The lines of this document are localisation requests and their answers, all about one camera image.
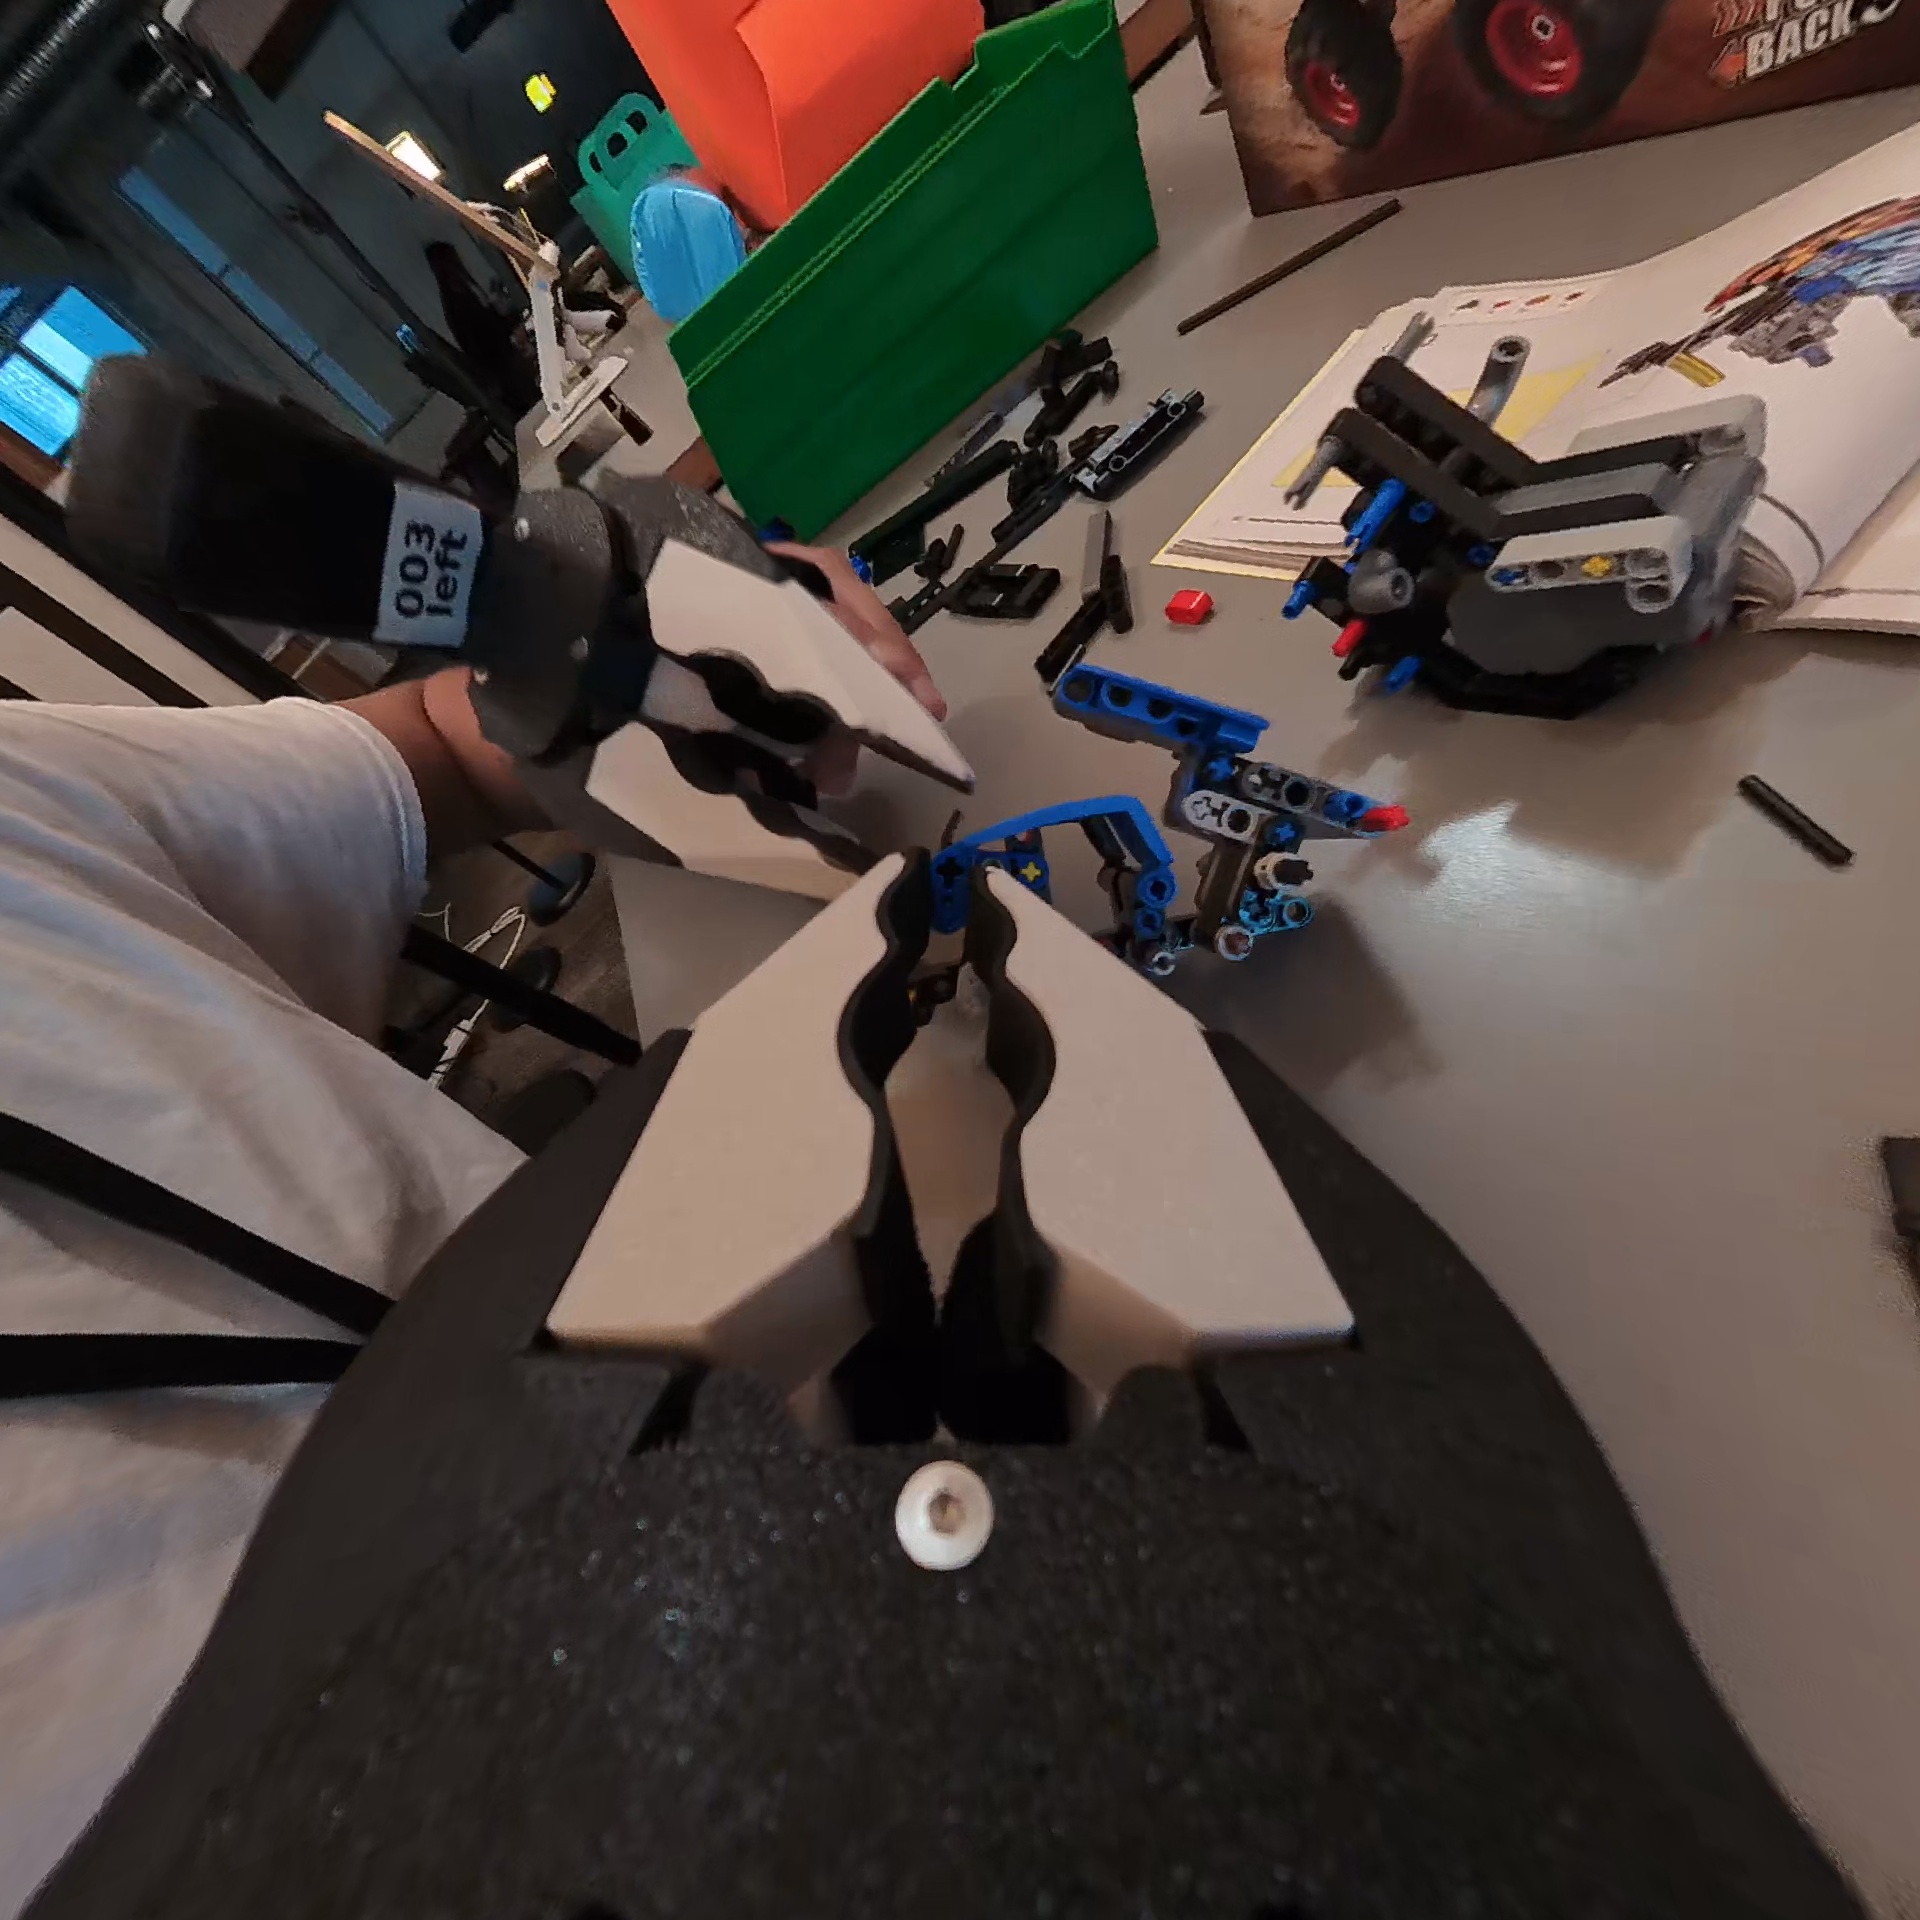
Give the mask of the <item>light blue plastic bag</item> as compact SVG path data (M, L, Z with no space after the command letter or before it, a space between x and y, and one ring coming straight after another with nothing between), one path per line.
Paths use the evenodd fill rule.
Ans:
M634 277L664 322L684 322L748 256L748 233L721 188L678 165L650 180L629 213Z

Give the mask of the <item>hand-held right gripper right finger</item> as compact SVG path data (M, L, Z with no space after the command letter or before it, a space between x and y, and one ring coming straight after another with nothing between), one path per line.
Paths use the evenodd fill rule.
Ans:
M1200 1022L1001 869L968 965L1011 1121L939 1309L955 1434L1064 1443L1140 1368L1352 1337Z

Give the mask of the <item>flame-patterned lego car body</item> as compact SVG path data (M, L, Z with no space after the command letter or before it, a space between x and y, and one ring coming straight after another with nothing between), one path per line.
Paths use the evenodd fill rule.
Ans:
M1265 938L1311 922L1310 841L1371 843L1410 827L1400 803L1258 757L1266 730L1258 713L1081 657L1052 682L1050 702L1086 731L1172 755L1166 800L1152 814L1132 796L1096 796L950 837L931 858L939 934L968 928L973 878L983 871L1049 900L1044 837L1074 827L1099 854L1114 913L1103 941L1119 960L1154 979L1191 949L1244 961Z

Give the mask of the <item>printed lego set box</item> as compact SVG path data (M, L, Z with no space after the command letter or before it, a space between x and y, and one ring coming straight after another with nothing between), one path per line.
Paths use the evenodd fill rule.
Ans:
M1904 87L1916 1L1207 1L1252 213Z

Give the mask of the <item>person's left forearm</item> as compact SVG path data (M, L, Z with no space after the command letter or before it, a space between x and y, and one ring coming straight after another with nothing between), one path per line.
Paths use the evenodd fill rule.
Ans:
M474 674L448 664L335 706L379 731L405 764L431 859L452 859L519 834L563 832L477 721Z

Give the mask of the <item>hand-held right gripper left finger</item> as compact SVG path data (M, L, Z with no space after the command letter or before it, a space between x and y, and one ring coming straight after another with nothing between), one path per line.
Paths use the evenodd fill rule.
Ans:
M695 1022L547 1317L559 1345L822 1383L859 1444L933 1434L933 1293L887 1100L930 934L928 854L888 854Z

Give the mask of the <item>long black lego axle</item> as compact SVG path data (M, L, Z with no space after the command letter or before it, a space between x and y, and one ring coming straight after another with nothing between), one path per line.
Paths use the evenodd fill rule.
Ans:
M1188 316L1183 316L1177 322L1173 334L1177 336L1188 336L1188 334L1198 332L1200 328L1214 322L1216 319L1223 319L1223 316L1234 314L1238 307L1251 303L1259 295L1288 283L1295 276L1308 273L1311 265L1321 264L1330 254L1336 254L1336 251L1340 251L1345 246L1352 246L1364 235L1379 231L1380 226L1397 218L1400 213L1403 213L1403 200L1397 195L1368 207L1366 212L1349 218L1347 222L1342 222L1339 227L1330 227L1329 233L1318 235L1308 246L1301 246L1298 251L1290 251L1276 265L1265 268L1263 273L1248 277L1245 283L1235 285L1234 290L1220 295L1216 298L1203 303L1200 309L1191 311Z

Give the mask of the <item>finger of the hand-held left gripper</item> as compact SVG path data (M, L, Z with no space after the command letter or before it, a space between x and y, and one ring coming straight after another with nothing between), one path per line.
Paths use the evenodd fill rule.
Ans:
M811 803L751 778L684 770L645 724L613 731L588 764L588 799L692 873L811 900L835 900L881 854Z
M669 537L645 579L645 611L657 647L645 715L705 730L692 708L689 686L698 683L717 727L791 757L848 736L973 791L973 762L944 724L798 576Z

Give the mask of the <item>teal green basket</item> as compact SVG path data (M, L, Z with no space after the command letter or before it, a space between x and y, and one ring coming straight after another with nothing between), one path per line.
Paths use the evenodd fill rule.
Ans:
M627 93L578 146L572 209L629 285L636 285L633 213L640 193L676 168L697 165L676 118L650 94Z

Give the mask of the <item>short black lego axle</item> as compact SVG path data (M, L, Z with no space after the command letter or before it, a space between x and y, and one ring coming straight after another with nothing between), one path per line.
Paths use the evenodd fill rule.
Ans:
M1744 803L1760 812L1763 819L1778 827L1778 832L1788 834L1797 846L1808 851L1821 865L1829 869L1847 869L1855 859L1855 851L1844 838L1816 821L1802 806L1790 800L1763 776L1739 776L1737 793Z

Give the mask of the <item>person's left hand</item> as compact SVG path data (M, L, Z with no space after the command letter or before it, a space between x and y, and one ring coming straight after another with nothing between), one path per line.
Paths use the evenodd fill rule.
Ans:
M937 720L949 720L949 701L937 689L924 657L888 613L878 589L859 574L851 553L802 542L765 542L770 556L813 565L829 587L840 623L853 639Z

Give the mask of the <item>lego instruction booklet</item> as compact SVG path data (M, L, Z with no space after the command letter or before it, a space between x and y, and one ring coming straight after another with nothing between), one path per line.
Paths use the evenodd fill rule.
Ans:
M1722 227L1614 273L1453 285L1352 332L1220 487L1154 553L1157 565L1283 579L1330 553L1358 502L1330 474L1310 506L1283 502L1364 367L1413 314L1434 336L1413 371L1465 403L1503 334L1529 358L1498 429L1550 459L1598 427L1644 423L1693 399L1763 403L1763 494L1750 518L1794 606L1916 467L1916 195L1822 175Z

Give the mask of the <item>green plastic bin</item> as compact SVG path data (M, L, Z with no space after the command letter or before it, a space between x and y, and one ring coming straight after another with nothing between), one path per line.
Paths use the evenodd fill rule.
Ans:
M1118 10L988 28L669 334L731 499L813 537L1159 241Z

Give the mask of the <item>pile of black lego pieces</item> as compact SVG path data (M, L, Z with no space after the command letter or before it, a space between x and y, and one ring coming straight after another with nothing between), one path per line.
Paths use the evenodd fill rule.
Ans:
M1105 336L1067 330L1006 392L924 489L868 528L851 548L873 587L911 576L891 614L913 636L939 613L975 623L1036 620L1059 589L1052 565L1017 550L1067 504L1096 509L1088 584L1072 632L1096 633L1103 617L1132 624L1118 560L1113 506L1188 439L1207 411L1198 388L1172 388L1130 418L1090 420L1114 402L1121 367Z

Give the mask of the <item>black lego chassis assembly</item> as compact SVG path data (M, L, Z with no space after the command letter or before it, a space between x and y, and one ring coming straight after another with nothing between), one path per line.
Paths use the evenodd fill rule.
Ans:
M1428 311L1408 320L1283 496L1301 509L1330 473L1358 485L1342 546L1283 604L1336 624L1340 677L1571 720L1722 632L1765 480L1763 399L1682 403L1538 459L1498 427L1529 339L1498 336L1457 403L1411 366L1434 332Z

